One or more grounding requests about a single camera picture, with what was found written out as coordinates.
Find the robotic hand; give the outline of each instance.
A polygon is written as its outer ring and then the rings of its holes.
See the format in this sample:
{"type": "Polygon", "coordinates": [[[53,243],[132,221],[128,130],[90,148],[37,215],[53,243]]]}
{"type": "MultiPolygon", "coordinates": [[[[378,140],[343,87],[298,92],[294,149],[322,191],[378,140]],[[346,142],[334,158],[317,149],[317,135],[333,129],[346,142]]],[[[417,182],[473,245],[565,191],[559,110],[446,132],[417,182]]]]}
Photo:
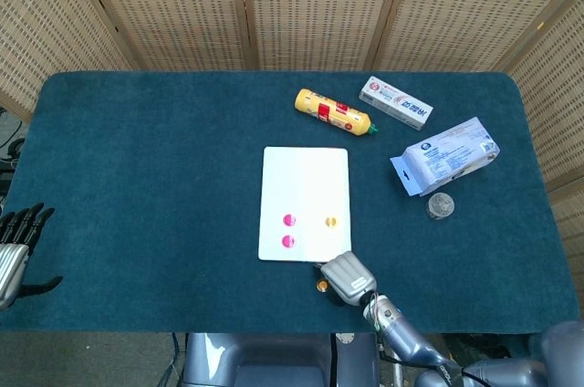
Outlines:
{"type": "Polygon", "coordinates": [[[0,311],[11,306],[17,298],[43,294],[56,287],[63,277],[57,276],[41,285],[22,285],[28,259],[33,254],[43,226],[55,212],[39,203],[15,214],[0,218],[0,311]]]}
{"type": "Polygon", "coordinates": [[[584,321],[560,323],[542,340],[546,366],[529,359],[484,360],[461,368],[445,358],[390,302],[357,257],[346,252],[320,268],[347,304],[363,308],[363,317],[400,361],[428,368],[415,387],[569,387],[584,385],[584,321]]]}

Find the white box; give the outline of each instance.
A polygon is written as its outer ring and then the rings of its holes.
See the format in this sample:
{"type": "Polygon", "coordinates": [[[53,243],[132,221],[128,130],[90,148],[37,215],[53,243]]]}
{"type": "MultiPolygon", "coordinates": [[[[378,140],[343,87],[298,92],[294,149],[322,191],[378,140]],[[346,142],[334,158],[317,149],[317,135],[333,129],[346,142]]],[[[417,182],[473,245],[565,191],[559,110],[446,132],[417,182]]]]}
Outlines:
{"type": "Polygon", "coordinates": [[[416,130],[422,129],[433,110],[432,106],[376,77],[369,78],[359,99],[416,130]]]}
{"type": "Polygon", "coordinates": [[[420,141],[391,163],[409,195],[431,193],[467,175],[499,154],[499,147],[478,118],[420,141]]]}

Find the cable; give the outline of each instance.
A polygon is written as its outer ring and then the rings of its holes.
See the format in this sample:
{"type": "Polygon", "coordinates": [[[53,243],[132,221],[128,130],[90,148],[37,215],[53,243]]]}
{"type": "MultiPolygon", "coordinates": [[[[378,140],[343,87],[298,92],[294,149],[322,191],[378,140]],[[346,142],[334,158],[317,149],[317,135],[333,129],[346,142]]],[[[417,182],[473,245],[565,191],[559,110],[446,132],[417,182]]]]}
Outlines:
{"type": "Polygon", "coordinates": [[[22,127],[22,121],[20,121],[20,123],[18,124],[18,127],[16,127],[15,132],[10,135],[10,137],[6,140],[6,142],[4,142],[2,145],[0,145],[0,148],[4,148],[12,140],[12,138],[14,138],[16,136],[16,134],[18,133],[18,131],[20,130],[21,127],[22,127]]]}
{"type": "MultiPolygon", "coordinates": [[[[432,366],[430,364],[416,364],[415,362],[405,362],[405,361],[401,361],[401,360],[396,360],[395,358],[390,357],[389,355],[387,355],[383,351],[380,351],[380,358],[384,361],[392,362],[393,364],[400,364],[402,366],[413,367],[415,369],[433,369],[433,370],[436,370],[436,366],[432,366]]],[[[467,371],[464,371],[464,369],[461,371],[461,373],[463,376],[466,376],[467,378],[470,378],[471,380],[476,381],[481,385],[484,385],[484,387],[491,387],[491,385],[489,383],[481,380],[477,376],[474,376],[473,374],[471,374],[467,371]]]]}
{"type": "Polygon", "coordinates": [[[164,373],[162,374],[161,380],[158,381],[158,384],[156,384],[156,387],[166,387],[168,385],[168,381],[171,379],[172,372],[174,371],[176,373],[174,363],[179,358],[180,352],[179,341],[176,339],[176,334],[174,332],[171,334],[171,337],[172,344],[174,345],[174,355],[172,356],[172,360],[169,363],[168,367],[166,368],[166,371],[164,371],[164,373]]]}

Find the gray floor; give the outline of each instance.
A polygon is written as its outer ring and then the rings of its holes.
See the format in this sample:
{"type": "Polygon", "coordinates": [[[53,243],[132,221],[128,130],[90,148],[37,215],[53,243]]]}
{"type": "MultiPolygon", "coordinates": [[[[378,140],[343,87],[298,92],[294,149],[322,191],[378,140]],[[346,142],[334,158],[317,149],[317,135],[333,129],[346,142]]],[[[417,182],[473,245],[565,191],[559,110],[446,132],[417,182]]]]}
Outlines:
{"type": "MultiPolygon", "coordinates": [[[[178,382],[181,353],[169,386],[178,382]]],[[[443,351],[439,336],[430,337],[443,351]]],[[[156,386],[173,355],[170,334],[113,332],[2,332],[0,386],[156,386]]],[[[403,387],[420,371],[404,368],[403,387]]],[[[381,364],[381,383],[391,387],[391,364],[381,364]]]]}

